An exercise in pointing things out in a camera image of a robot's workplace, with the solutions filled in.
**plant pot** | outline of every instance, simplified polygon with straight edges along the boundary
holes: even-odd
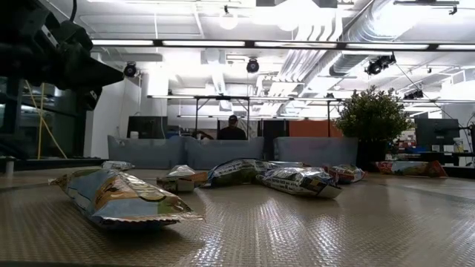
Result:
[[[356,166],[363,171],[379,172],[374,162],[384,161],[386,150],[386,142],[358,142]]]

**yellow cable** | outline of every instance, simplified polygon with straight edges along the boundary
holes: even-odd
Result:
[[[42,102],[39,106],[40,114],[39,116],[42,118],[43,117],[43,96],[45,94],[45,84],[42,84]],[[38,156],[37,159],[40,159],[42,157],[42,131],[43,131],[43,121],[40,119],[39,120],[39,136],[38,136]]]
[[[27,83],[28,90],[30,91],[30,97],[31,97],[31,100],[33,101],[33,105],[35,105],[36,112],[39,113],[39,111],[38,111],[38,106],[36,105],[35,98],[33,97],[33,92],[31,91],[30,83],[29,83],[28,81],[26,81],[26,83]],[[65,159],[67,159],[68,157],[66,156],[65,152],[63,152],[62,149],[59,147],[58,142],[56,141],[56,139],[55,139],[54,136],[53,136],[53,133],[51,133],[50,128],[48,127],[48,124],[46,124],[45,119],[43,119],[43,116],[41,116],[41,115],[42,115],[42,114],[40,114],[40,117],[39,117],[39,118],[41,119],[41,121],[42,121],[43,124],[45,125],[46,131],[50,134],[51,139],[53,140],[53,142],[54,142],[54,144],[56,145],[56,147],[59,149],[59,151],[61,151],[62,156],[63,156]]]

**black post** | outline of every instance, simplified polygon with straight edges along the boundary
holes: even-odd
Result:
[[[249,114],[251,113],[250,107],[251,100],[247,99],[247,139],[249,140]]]
[[[330,137],[330,101],[327,101],[328,137]]]
[[[200,101],[200,99],[196,99],[196,117],[194,118],[194,134],[196,134],[196,138],[198,138],[198,101]]]
[[[7,98],[5,102],[2,132],[5,134],[17,134],[22,111],[22,79],[7,79]]]

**potted plant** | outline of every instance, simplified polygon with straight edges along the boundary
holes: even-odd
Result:
[[[384,160],[389,142],[412,125],[393,89],[376,91],[372,85],[359,95],[354,93],[343,107],[336,126],[343,135],[358,138],[356,165],[366,171],[373,170],[372,162]]]

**small box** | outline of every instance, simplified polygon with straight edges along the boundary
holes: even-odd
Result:
[[[202,172],[184,177],[158,177],[157,185],[169,192],[192,192],[206,183],[208,173]]]

